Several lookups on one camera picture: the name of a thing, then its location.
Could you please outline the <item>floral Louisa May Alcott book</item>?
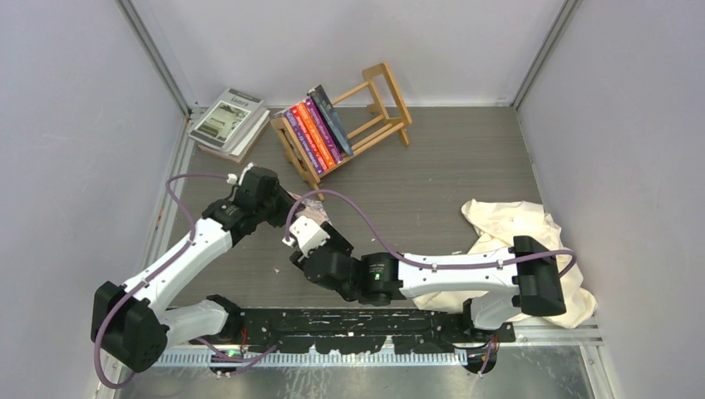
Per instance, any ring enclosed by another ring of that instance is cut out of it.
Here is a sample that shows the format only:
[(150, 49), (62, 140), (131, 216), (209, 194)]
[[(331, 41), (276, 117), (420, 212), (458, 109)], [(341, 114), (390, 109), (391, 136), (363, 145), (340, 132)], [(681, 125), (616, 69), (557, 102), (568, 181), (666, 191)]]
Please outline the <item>floral Louisa May Alcott book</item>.
[(323, 207), (323, 202), (313, 197), (304, 199), (299, 205), (292, 207), (290, 212), (292, 215), (288, 219), (287, 225), (291, 225), (300, 216), (308, 217), (317, 224), (322, 224), (330, 220)]

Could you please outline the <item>orange 78-Storey Treehouse book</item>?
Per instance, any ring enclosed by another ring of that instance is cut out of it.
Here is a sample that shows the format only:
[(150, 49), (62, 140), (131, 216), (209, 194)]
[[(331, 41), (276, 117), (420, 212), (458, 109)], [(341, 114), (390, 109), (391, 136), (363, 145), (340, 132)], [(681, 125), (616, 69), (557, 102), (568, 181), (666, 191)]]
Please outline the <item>orange 78-Storey Treehouse book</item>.
[(313, 147), (317, 151), (317, 156), (320, 158), (319, 163), (321, 164), (322, 168), (324, 171), (328, 171), (332, 169), (335, 166), (334, 159), (330, 152), (328, 151), (327, 146), (325, 145), (322, 136), (320, 135), (318, 128), (316, 127), (315, 123), (313, 122), (313, 118), (308, 112), (308, 108), (306, 106), (306, 103), (304, 101), (300, 101), (296, 106), (295, 109), (297, 110), (300, 119), (303, 122), (303, 126), (306, 128), (308, 135), (311, 137), (311, 141), (313, 142)]

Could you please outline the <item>purple 52-Storey Treehouse book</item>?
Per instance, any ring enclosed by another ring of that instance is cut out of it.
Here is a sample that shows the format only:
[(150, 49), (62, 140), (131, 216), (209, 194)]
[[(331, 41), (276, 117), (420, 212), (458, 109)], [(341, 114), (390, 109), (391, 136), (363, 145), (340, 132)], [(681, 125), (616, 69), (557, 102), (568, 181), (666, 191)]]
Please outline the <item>purple 52-Storey Treehouse book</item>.
[(274, 114), (274, 119), (280, 119), (282, 132), (286, 136), (286, 141), (292, 146), (293, 153), (299, 159), (302, 166), (308, 165), (308, 170), (315, 176), (320, 176), (316, 173), (314, 163), (312, 162), (311, 153), (304, 140), (303, 133), (299, 129), (297, 121), (293, 118), (290, 108), (282, 109)]

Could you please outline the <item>red Treehouse book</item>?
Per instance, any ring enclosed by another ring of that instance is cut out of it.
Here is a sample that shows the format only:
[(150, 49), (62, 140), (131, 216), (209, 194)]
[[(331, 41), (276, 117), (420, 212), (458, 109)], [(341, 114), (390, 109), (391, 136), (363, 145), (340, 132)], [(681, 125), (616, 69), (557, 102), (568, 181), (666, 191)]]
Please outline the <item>red Treehouse book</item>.
[(323, 156), (320, 154), (318, 147), (314, 143), (313, 137), (311, 136), (311, 133), (309, 129), (307, 128), (306, 124), (303, 121), (302, 115), (299, 112), (298, 108), (296, 106), (292, 106), (290, 108), (293, 118), (297, 121), (297, 124), (299, 126), (299, 129), (303, 133), (304, 140), (308, 146), (309, 152), (311, 153), (311, 158), (312, 162), (314, 163), (314, 168), (316, 170), (316, 173), (318, 175), (321, 175), (323, 172), (327, 170), (327, 164), (323, 158)]

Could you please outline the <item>magenta paperback book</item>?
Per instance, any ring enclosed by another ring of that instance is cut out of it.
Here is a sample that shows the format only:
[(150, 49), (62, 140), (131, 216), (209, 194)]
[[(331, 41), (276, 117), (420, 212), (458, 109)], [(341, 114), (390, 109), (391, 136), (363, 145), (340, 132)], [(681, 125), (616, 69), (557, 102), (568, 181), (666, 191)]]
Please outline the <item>magenta paperback book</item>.
[(327, 147), (328, 153), (332, 156), (335, 164), (339, 164), (342, 161), (342, 156), (336, 144), (334, 143), (333, 137), (327, 125), (325, 124), (320, 111), (318, 110), (317, 106), (310, 97), (307, 97), (304, 100), (304, 103), (307, 107), (309, 115), (313, 120), (314, 125), (318, 130), (319, 135), (322, 137), (323, 142)]

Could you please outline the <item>blue Nineteen Eighty-Four book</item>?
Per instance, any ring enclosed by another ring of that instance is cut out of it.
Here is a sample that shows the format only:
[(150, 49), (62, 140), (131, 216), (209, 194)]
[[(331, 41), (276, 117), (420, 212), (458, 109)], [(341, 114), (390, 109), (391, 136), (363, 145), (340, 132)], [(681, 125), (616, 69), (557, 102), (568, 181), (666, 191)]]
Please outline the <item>blue Nineteen Eighty-Four book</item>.
[(330, 101), (326, 91), (323, 89), (322, 85), (317, 85), (308, 91), (308, 96), (312, 98), (313, 102), (316, 104), (319, 113), (325, 120), (333, 139), (337, 143), (340, 151), (342, 151), (348, 157), (354, 155), (352, 146), (348, 140), (348, 135), (343, 128), (343, 124), (336, 110), (334, 109), (333, 103)]

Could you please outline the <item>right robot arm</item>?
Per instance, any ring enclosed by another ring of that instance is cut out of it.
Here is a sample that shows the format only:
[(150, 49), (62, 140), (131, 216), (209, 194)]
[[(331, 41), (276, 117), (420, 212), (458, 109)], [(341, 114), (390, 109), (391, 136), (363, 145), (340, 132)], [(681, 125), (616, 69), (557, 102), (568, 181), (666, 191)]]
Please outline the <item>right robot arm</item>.
[(319, 287), (347, 302), (387, 306), (393, 301), (438, 292), (481, 292), (468, 298), (461, 329), (472, 341), (523, 313), (552, 317), (566, 311), (558, 250), (530, 236), (509, 247), (479, 254), (418, 255), (379, 252), (356, 259), (352, 245), (330, 224), (302, 217), (288, 227), (283, 243), (292, 263)]

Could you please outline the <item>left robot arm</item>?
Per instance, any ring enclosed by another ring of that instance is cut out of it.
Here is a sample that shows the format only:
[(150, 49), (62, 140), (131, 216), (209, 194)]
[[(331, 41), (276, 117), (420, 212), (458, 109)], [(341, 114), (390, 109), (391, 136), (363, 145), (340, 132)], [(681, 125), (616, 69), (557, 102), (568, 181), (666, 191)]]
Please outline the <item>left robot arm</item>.
[(106, 352), (135, 373), (150, 368), (174, 345), (204, 338), (231, 343), (243, 335), (241, 309), (214, 294), (195, 305), (172, 308), (178, 293), (219, 256), (260, 224), (284, 226), (294, 205), (275, 172), (248, 165), (241, 175), (220, 175), (232, 190), (199, 218), (187, 214), (187, 235), (151, 266), (124, 283), (103, 283), (94, 293), (91, 340), (94, 365)]

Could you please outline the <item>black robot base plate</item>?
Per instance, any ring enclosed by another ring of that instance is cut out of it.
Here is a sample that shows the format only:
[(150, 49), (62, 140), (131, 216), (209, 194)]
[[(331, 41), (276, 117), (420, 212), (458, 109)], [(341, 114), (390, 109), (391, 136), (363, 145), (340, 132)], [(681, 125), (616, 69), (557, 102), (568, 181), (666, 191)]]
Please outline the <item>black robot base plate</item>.
[(376, 353), (391, 342), (396, 354), (453, 352), (467, 344), (484, 349), (495, 339), (514, 342), (512, 323), (495, 332), (472, 332), (469, 313), (415, 308), (241, 308), (235, 324), (206, 337), (211, 344), (243, 345), (252, 352)]

